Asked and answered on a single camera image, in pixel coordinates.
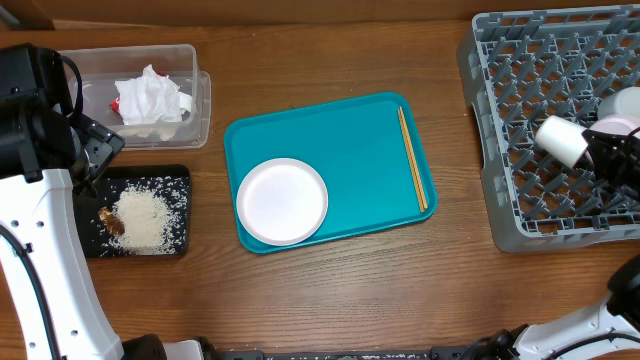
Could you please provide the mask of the pink bowl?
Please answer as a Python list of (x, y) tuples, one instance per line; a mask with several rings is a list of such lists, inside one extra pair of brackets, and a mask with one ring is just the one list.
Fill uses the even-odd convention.
[(640, 126), (638, 117), (632, 115), (609, 115), (603, 117), (590, 126), (590, 130), (612, 134), (612, 135), (628, 135)]

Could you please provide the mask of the red snack wrapper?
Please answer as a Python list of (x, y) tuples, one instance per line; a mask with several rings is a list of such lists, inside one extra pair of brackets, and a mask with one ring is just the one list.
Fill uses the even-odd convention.
[(116, 99), (114, 99), (111, 103), (110, 103), (110, 108), (111, 110), (116, 113), (117, 115), (120, 114), (119, 111), (119, 104), (120, 104), (120, 98), (117, 97)]

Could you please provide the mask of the grey bowl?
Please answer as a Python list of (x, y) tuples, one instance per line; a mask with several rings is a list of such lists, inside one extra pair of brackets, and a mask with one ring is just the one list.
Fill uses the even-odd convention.
[(640, 115), (640, 88), (628, 87), (602, 100), (597, 109), (598, 118), (612, 115), (638, 118)]

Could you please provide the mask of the white paper cup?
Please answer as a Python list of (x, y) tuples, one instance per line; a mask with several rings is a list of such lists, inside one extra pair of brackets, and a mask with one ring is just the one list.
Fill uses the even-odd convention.
[(555, 115), (538, 128), (535, 142), (562, 164), (573, 168), (587, 151), (586, 128)]

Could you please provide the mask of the white napkin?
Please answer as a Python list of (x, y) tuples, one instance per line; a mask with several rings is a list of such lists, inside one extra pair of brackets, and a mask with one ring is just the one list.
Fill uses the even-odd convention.
[(151, 64), (141, 76), (114, 84), (120, 98), (119, 116), (127, 126), (181, 122), (183, 115), (192, 112), (192, 96)]

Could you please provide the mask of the brown food scrap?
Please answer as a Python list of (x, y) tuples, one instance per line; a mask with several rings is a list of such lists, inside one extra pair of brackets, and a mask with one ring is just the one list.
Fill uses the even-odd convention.
[(115, 215), (109, 207), (102, 207), (98, 216), (107, 232), (112, 236), (121, 236), (125, 233), (124, 223)]

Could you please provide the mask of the white rice pile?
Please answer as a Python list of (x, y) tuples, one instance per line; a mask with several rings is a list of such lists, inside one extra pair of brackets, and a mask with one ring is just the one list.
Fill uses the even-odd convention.
[(102, 207), (109, 207), (124, 223), (125, 233), (110, 235), (97, 218), (98, 255), (181, 255), (188, 243), (190, 180), (186, 176), (107, 178), (99, 191)]

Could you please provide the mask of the white round plate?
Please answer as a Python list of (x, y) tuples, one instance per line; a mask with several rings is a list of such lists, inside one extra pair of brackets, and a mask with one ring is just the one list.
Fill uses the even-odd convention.
[(236, 195), (240, 223), (253, 238), (276, 247), (311, 237), (323, 224), (329, 207), (327, 186), (310, 165), (275, 158), (254, 167)]

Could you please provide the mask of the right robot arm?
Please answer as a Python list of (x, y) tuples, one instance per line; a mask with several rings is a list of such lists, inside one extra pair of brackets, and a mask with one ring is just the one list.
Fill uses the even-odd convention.
[[(596, 174), (620, 190), (639, 193), (639, 139), (591, 129), (578, 132), (594, 161)], [(639, 258), (630, 259), (608, 282), (599, 303), (546, 324), (522, 325), (482, 338), (461, 359), (592, 359), (639, 348)]]

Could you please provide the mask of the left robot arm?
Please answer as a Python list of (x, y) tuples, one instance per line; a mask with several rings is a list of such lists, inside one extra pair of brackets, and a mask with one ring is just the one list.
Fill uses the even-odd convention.
[(1, 267), (30, 359), (215, 359), (204, 337), (121, 341), (98, 300), (74, 198), (124, 148), (67, 86), (76, 64), (20, 44), (1, 51)]

